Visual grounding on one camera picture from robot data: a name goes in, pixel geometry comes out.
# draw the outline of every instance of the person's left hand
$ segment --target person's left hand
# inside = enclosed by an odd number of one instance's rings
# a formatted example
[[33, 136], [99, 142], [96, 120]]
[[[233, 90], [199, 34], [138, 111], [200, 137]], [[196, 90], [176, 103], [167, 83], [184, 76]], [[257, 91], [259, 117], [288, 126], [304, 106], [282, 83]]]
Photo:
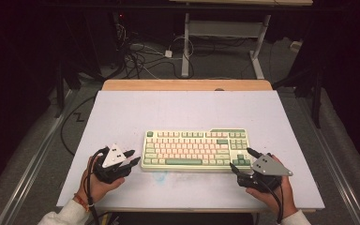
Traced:
[[[82, 198], [84, 203], [87, 203], [87, 196], [86, 196], [86, 192], [85, 192], [86, 182], [87, 182], [85, 180], [86, 176], [87, 176], [87, 169], [83, 172], [83, 175], [81, 178], [81, 183], [80, 183], [80, 188], [78, 189], [78, 192], [77, 192], [77, 194]], [[111, 184], [107, 184], [107, 183], [99, 181], [98, 178], [94, 174], [91, 174], [91, 176], [90, 176], [90, 192], [91, 193], [90, 194], [93, 198], [93, 202], [97, 203], [107, 194], [107, 192], [118, 188], [124, 182], [125, 182], [125, 178], [121, 177], [121, 178], [114, 180]]]

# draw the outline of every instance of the person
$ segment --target person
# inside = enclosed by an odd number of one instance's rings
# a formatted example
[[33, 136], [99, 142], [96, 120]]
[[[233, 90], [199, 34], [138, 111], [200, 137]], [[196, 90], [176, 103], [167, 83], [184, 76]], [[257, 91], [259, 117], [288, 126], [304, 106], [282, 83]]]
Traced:
[[[86, 193], [83, 188], [83, 181], [87, 176], [87, 170], [83, 172], [80, 187], [74, 194], [74, 198], [57, 214], [50, 212], [46, 214], [39, 225], [81, 225], [89, 219]], [[90, 178], [91, 196], [95, 203], [100, 201], [109, 191], [119, 188], [125, 178], [119, 178], [111, 184], [100, 182], [94, 174]], [[301, 210], [297, 210], [293, 200], [293, 190], [288, 176], [282, 177], [282, 191], [278, 187], [275, 193], [282, 200], [283, 193], [283, 219], [281, 225], [308, 225], [310, 224]], [[273, 213], [278, 214], [279, 208], [276, 200], [270, 193], [261, 193], [260, 191], [248, 187], [246, 193], [265, 203]]]

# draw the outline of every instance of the hand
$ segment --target hand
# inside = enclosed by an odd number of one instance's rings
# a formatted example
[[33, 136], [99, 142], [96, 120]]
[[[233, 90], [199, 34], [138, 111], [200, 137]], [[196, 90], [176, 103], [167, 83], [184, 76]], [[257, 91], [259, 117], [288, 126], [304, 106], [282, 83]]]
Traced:
[[[280, 162], [279, 159], [275, 156], [273, 156], [273, 159]], [[297, 208], [294, 205], [293, 200], [292, 186], [289, 182], [288, 176], [282, 176], [281, 186], [283, 192], [283, 218], [287, 218], [288, 216], [297, 212]], [[277, 187], [274, 192], [278, 196], [279, 200], [282, 201], [282, 192], [280, 187]], [[261, 193], [260, 191], [250, 187], [247, 188], [247, 193], [265, 203], [276, 215], [278, 214], [279, 207], [273, 195], [271, 195], [270, 193]]]
[[[80, 188], [78, 189], [78, 192], [77, 192], [77, 194], [82, 198], [84, 203], [87, 203], [87, 196], [86, 196], [86, 192], [85, 192], [86, 176], [87, 176], [87, 169], [83, 172]], [[125, 182], [125, 178], [121, 177], [119, 179], [114, 180], [111, 184], [106, 184], [104, 182], [99, 181], [98, 178], [94, 174], [92, 174], [90, 176], [90, 192], [91, 192], [91, 196], [93, 198], [93, 202], [97, 203], [107, 194], [107, 192], [118, 188], [124, 182]]]

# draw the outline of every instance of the robotic hand device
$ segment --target robotic hand device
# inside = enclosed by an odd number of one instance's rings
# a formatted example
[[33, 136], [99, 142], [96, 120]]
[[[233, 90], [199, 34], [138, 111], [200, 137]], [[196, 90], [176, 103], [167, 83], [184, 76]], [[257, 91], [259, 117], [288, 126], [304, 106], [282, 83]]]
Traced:
[[237, 175], [240, 187], [255, 188], [260, 192], [271, 192], [281, 185], [282, 176], [292, 176], [293, 173], [286, 169], [281, 163], [272, 159], [271, 154], [264, 155], [248, 148], [247, 151], [257, 160], [252, 164], [254, 174], [242, 173], [232, 163], [232, 172]]
[[130, 175], [131, 168], [136, 166], [140, 160], [140, 157], [136, 157], [132, 159], [129, 164], [121, 166], [127, 158], [133, 156], [135, 151], [130, 150], [123, 153], [116, 144], [114, 144], [111, 149], [105, 147], [100, 151], [103, 156], [97, 159], [93, 173], [99, 181], [107, 184], [112, 183], [120, 177]]

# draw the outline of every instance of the green and white keyboard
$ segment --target green and white keyboard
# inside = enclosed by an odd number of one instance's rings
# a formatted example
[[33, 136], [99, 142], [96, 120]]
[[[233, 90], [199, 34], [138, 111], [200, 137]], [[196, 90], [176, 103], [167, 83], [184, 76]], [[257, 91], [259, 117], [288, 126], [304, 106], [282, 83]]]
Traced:
[[142, 150], [146, 171], [230, 172], [230, 162], [250, 171], [248, 134], [241, 128], [209, 131], [148, 130]]

